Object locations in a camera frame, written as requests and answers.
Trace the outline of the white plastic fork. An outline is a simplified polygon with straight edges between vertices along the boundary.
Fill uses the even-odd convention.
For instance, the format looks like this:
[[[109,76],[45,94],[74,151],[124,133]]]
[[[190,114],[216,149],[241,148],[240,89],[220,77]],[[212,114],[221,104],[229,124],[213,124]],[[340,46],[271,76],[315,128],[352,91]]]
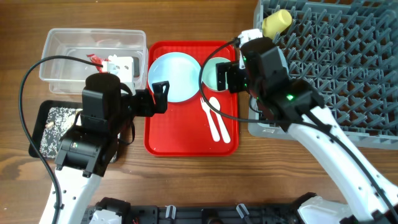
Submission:
[[[208,120],[211,137],[214,140],[214,142],[218,142],[220,140],[220,134],[219,134],[219,132],[215,126],[215,123],[213,121],[213,118],[211,116],[211,109],[208,106],[208,104],[204,101],[203,98],[200,98],[200,102],[201,102],[202,110],[205,112],[207,120]]]

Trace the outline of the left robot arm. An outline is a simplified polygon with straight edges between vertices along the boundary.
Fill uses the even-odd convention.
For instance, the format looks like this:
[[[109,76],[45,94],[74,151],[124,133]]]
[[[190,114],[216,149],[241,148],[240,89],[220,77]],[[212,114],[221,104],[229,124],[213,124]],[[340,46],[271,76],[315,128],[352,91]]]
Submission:
[[[111,73],[96,73],[85,81],[83,109],[60,138],[55,158],[57,183],[51,188],[41,223],[80,223],[119,149],[119,133],[133,128],[136,116],[152,117],[167,110],[169,82],[133,94]]]

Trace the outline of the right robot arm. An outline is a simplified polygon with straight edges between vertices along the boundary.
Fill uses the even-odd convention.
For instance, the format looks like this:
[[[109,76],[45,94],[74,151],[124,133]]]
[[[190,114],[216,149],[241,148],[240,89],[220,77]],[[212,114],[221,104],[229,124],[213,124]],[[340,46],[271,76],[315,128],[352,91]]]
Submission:
[[[268,37],[236,37],[240,58],[223,66],[221,83],[255,97],[274,123],[301,143],[345,198],[331,202],[304,195],[297,215],[304,223],[396,223],[397,186],[387,180],[349,140],[319,92],[292,79],[279,48]]]

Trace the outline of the small light blue bowl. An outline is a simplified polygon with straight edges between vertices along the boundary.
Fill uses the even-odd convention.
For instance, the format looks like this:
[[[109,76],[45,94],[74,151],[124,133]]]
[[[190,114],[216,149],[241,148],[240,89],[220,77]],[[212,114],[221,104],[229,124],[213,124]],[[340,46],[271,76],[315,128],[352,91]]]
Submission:
[[[281,49],[278,49],[279,58],[280,58],[280,68],[277,70],[277,73],[281,75],[283,78],[290,79],[289,77],[289,66],[287,64],[286,57]]]

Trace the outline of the yellow plastic cup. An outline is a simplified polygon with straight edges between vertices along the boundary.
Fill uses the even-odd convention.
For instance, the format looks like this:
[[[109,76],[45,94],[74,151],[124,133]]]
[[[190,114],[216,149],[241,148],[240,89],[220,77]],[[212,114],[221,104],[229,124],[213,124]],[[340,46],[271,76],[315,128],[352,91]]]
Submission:
[[[276,34],[281,34],[292,24],[292,16],[288,10],[281,9],[262,22],[262,34],[264,37],[274,39]]]

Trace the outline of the food leftovers rice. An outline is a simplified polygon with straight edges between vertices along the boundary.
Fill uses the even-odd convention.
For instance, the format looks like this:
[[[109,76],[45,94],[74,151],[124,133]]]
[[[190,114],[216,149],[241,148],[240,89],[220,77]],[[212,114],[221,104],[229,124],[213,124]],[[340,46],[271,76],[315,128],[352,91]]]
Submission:
[[[72,127],[76,115],[81,110],[81,108],[50,108],[40,140],[40,152],[44,158],[56,157],[58,141]]]

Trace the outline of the white plastic spoon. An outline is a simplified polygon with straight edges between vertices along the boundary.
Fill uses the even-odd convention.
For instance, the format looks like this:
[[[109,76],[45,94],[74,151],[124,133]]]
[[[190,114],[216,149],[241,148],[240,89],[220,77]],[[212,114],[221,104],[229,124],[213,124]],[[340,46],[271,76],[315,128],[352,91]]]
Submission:
[[[214,96],[212,96],[210,98],[209,102],[218,111],[221,110],[221,105],[220,105],[219,101]],[[231,142],[231,137],[230,137],[229,132],[228,132],[228,130],[226,128],[226,125],[225,125],[225,123],[224,123],[224,121],[223,121],[223,119],[222,119],[222,117],[221,117],[221,115],[219,113],[216,113],[216,117],[217,117],[217,120],[218,120],[218,125],[220,127],[221,137],[223,138],[224,143],[228,144],[228,143]]]

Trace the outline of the large light blue plate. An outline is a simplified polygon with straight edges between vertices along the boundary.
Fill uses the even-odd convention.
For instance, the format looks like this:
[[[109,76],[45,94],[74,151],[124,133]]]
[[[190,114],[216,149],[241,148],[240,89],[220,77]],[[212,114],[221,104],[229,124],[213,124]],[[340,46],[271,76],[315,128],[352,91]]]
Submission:
[[[160,56],[149,68],[148,86],[169,82],[168,102],[181,103],[187,101],[199,91],[198,77],[201,66],[190,55],[171,52]]]

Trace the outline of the mint green bowl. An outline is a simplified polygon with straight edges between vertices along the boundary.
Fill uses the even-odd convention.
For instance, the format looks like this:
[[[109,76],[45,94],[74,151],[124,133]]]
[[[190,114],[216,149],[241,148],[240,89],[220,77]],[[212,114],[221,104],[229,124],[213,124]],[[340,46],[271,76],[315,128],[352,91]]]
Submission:
[[[230,62],[227,58],[214,57],[205,65],[202,74],[202,82],[212,91],[219,92],[217,83],[216,64]]]

